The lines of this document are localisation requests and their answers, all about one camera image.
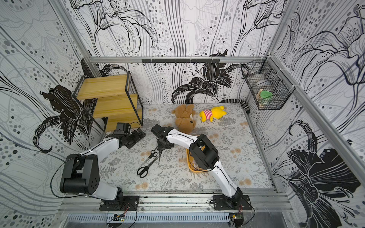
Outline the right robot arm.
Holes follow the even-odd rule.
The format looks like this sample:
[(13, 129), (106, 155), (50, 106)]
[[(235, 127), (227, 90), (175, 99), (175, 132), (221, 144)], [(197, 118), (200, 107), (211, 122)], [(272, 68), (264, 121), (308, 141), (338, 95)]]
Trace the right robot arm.
[(224, 170), (217, 148), (209, 138), (201, 134), (199, 136), (188, 135), (173, 127), (161, 127), (156, 124), (151, 132), (157, 137), (157, 149), (171, 149), (179, 145), (188, 149), (199, 168), (210, 173), (219, 184), (226, 202), (231, 206), (237, 206), (243, 196), (241, 189), (234, 184)]

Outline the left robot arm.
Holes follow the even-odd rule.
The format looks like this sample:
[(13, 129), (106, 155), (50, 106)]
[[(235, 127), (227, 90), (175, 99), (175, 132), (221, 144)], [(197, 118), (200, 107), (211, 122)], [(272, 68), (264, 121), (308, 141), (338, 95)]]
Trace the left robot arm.
[(100, 200), (122, 200), (123, 191), (113, 187), (100, 177), (99, 162), (125, 146), (131, 149), (145, 138), (140, 128), (129, 134), (112, 134), (82, 154), (71, 154), (66, 158), (60, 191), (65, 194), (89, 196)]

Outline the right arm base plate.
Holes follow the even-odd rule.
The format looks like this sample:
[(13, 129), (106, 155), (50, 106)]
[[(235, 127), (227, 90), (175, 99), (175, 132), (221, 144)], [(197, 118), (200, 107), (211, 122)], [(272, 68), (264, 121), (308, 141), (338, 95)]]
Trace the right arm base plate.
[(248, 195), (240, 196), (237, 200), (233, 200), (224, 195), (214, 195), (210, 203), (216, 211), (250, 211), (252, 206), (250, 204)]

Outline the small black scissors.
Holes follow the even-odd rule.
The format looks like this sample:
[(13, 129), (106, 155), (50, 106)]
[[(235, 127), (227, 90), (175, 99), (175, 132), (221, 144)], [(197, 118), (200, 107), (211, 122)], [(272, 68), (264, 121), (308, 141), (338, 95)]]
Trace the small black scissors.
[(156, 151), (156, 149), (153, 149), (150, 151), (150, 155), (148, 156), (148, 158), (140, 165), (140, 167), (142, 166), (146, 166), (148, 162), (150, 162), (150, 160), (152, 160), (153, 158), (158, 156), (158, 152)]

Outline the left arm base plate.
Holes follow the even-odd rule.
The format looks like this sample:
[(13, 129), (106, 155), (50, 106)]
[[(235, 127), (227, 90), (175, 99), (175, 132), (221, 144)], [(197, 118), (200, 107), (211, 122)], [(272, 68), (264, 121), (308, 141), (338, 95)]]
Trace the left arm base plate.
[(139, 205), (139, 196), (123, 196), (122, 199), (102, 200), (100, 211), (136, 211)]

